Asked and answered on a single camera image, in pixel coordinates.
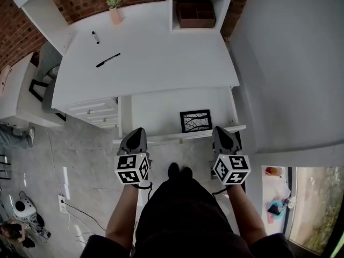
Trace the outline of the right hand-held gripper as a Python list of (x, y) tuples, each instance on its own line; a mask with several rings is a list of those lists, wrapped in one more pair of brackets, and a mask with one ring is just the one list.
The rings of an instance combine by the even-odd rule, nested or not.
[(243, 184), (251, 172), (249, 158), (241, 149), (240, 135), (222, 127), (212, 132), (211, 178), (218, 179), (223, 185)]

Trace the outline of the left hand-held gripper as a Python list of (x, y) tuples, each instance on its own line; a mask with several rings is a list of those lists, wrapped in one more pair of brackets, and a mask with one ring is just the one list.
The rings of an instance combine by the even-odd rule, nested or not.
[(150, 169), (146, 131), (140, 127), (120, 143), (114, 157), (114, 172), (121, 184), (140, 184), (147, 180)]

